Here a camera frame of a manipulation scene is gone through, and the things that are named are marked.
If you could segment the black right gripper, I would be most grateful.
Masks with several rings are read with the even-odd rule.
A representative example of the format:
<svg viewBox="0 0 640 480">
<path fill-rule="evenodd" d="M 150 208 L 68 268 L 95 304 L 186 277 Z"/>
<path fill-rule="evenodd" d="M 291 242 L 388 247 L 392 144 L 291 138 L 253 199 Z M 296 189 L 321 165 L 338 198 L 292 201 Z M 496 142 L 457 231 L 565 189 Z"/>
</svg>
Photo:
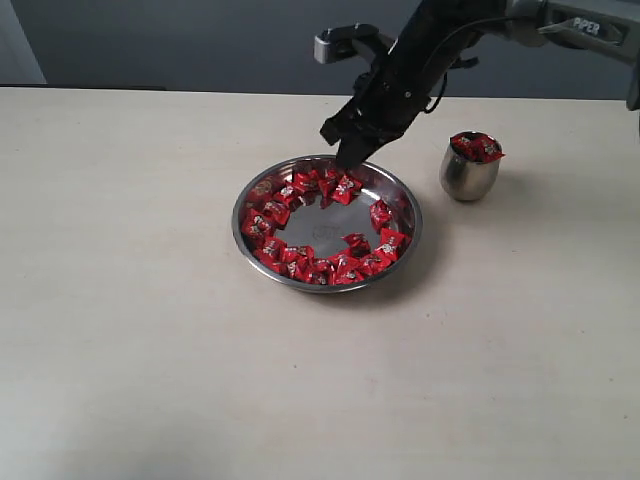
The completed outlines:
<svg viewBox="0 0 640 480">
<path fill-rule="evenodd" d="M 474 29 L 495 23 L 503 1 L 423 1 L 371 80 L 333 116 L 320 135 L 338 146 L 335 164 L 353 169 L 401 138 L 428 104 L 431 89 L 473 42 Z"/>
</svg>

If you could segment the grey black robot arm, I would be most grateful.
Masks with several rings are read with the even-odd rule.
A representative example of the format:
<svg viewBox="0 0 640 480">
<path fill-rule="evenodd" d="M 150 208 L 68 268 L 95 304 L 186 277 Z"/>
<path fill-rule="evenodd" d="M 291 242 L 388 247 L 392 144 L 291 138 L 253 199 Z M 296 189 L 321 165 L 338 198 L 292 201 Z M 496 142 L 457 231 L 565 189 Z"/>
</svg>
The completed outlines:
<svg viewBox="0 0 640 480">
<path fill-rule="evenodd" d="M 551 42 L 591 51 L 628 65 L 626 98 L 639 108 L 639 7 L 630 1 L 421 1 L 397 38 L 370 24 L 329 28 L 317 35 L 320 64 L 364 58 L 369 69 L 353 86 L 350 100 L 327 118 L 320 134 L 338 148 L 336 162 L 353 168 L 401 138 L 415 119 L 431 114 L 453 69 L 478 60 L 462 58 L 482 36 L 495 35 L 527 47 Z"/>
</svg>

